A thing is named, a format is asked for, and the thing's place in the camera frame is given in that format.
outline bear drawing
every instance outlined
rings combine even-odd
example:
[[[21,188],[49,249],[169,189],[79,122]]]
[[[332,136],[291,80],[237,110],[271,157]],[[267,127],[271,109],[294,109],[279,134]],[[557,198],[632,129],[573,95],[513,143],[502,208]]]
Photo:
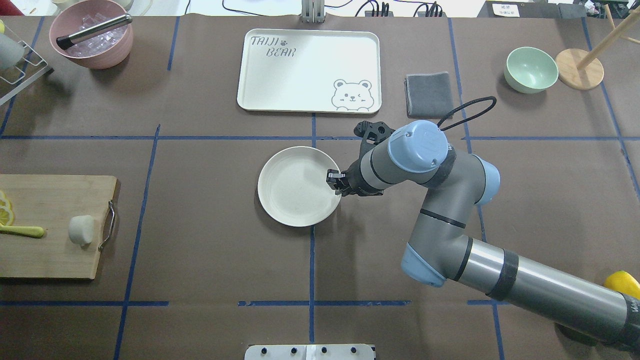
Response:
[[[335,87],[335,93],[331,102],[338,111],[368,110],[373,106],[371,82],[367,80],[362,80],[359,83],[348,83],[340,79],[333,83],[333,87]]]

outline green bowl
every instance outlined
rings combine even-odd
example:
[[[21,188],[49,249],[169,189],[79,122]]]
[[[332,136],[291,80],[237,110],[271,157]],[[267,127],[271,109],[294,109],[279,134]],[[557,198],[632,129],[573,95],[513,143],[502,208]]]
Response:
[[[507,57],[504,78],[516,91],[535,94],[546,90],[558,80],[554,59],[535,47],[519,47]]]

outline white plate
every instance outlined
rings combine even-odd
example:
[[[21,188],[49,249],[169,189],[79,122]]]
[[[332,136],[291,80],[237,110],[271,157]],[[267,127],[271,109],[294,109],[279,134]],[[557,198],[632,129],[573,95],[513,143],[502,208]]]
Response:
[[[267,161],[258,178],[258,197],[275,220],[303,227],[326,219],[340,202],[326,183],[326,171],[338,165],[308,146],[284,149]]]
[[[380,41],[366,31],[253,29],[244,36],[237,102],[252,111],[375,113]]]

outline gray cup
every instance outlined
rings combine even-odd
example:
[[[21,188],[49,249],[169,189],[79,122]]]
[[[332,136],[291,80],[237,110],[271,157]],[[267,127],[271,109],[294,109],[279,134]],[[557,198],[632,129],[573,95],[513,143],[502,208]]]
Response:
[[[0,70],[6,70],[22,59],[24,47],[0,33]]]

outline metal tongs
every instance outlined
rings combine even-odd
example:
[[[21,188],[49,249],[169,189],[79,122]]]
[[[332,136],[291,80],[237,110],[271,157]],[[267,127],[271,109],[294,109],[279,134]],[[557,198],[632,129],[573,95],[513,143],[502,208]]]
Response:
[[[130,24],[131,21],[132,21],[131,15],[126,13],[118,17],[114,17],[113,19],[101,22],[100,24],[93,25],[90,28],[86,28],[84,30],[78,31],[77,33],[73,33],[71,35],[65,35],[63,37],[58,37],[56,39],[56,44],[60,46],[60,49],[67,50],[73,45],[79,44],[85,40],[89,40],[92,37],[104,34],[107,31],[117,29],[120,26],[125,26],[127,24]]]

